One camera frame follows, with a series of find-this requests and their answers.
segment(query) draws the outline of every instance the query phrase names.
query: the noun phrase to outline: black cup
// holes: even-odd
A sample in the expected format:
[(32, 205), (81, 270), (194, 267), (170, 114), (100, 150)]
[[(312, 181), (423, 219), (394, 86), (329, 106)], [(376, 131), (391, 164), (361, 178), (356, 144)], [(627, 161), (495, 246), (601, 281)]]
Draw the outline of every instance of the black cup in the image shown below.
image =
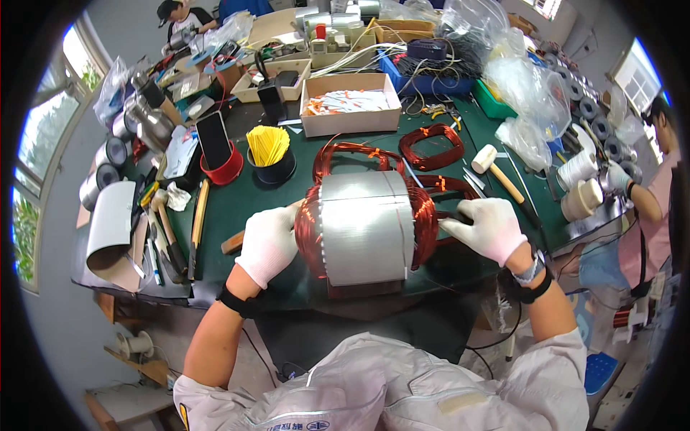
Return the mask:
[(295, 168), (297, 167), (297, 160), (295, 160), (295, 155), (289, 146), (282, 159), (273, 165), (256, 166), (251, 148), (247, 148), (247, 161), (254, 168), (257, 177), (266, 184), (284, 183), (295, 173)]

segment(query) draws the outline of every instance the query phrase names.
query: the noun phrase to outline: person in pink shirt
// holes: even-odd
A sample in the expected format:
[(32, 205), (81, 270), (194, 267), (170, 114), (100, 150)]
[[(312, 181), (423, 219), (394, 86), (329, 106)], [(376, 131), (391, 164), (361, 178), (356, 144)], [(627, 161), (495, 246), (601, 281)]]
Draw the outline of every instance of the person in pink shirt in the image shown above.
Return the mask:
[[(635, 204), (637, 219), (629, 217), (631, 227), (621, 236), (604, 241), (579, 244), (573, 251), (555, 259), (556, 274), (578, 275), (580, 285), (612, 285), (623, 289), (635, 289), (643, 281), (649, 281), (671, 255), (669, 240), (669, 196), (671, 194), (671, 169), (680, 160), (676, 120), (669, 104), (656, 97), (650, 114), (644, 119), (654, 125), (656, 139), (664, 161), (644, 188), (635, 184), (630, 176), (615, 162), (609, 168), (609, 183), (623, 192)], [(646, 270), (642, 274), (642, 238), (646, 249)]]

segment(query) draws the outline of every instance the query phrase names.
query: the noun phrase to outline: denim shorts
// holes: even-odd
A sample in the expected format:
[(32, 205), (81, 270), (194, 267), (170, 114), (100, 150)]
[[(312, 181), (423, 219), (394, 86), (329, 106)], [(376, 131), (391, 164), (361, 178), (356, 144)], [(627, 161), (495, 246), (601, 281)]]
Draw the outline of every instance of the denim shorts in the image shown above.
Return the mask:
[(618, 290), (630, 289), (618, 263), (619, 239), (592, 242), (580, 253), (580, 285), (589, 288), (607, 284)]

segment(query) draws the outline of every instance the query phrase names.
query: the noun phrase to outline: white glove on hand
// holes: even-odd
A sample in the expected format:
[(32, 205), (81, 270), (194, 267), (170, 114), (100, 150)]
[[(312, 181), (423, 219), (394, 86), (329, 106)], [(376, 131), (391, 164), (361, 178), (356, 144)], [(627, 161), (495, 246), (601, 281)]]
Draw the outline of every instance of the white glove on hand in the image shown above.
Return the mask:
[(290, 265), (297, 254), (295, 224), (297, 206), (261, 211), (247, 220), (244, 228), (242, 253), (235, 263), (261, 289)]
[(457, 210), (474, 220), (472, 226), (454, 219), (438, 221), (441, 229), (501, 268), (527, 237), (520, 232), (513, 206), (505, 199), (463, 200)]
[(628, 181), (632, 180), (623, 168), (613, 160), (609, 160), (609, 187), (614, 190), (625, 192), (628, 187)]

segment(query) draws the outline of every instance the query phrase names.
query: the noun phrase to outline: white sleeve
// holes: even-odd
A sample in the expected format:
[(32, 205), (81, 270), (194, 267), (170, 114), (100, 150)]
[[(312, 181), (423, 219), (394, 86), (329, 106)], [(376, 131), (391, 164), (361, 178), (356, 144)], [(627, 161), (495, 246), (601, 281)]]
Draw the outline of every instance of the white sleeve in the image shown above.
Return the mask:
[(244, 389), (212, 388), (184, 375), (175, 382), (172, 397), (187, 430), (225, 429), (256, 403)]
[(499, 391), (501, 399), (540, 415), (553, 430), (583, 430), (589, 420), (584, 369), (587, 349), (578, 329), (541, 341), (521, 354)]

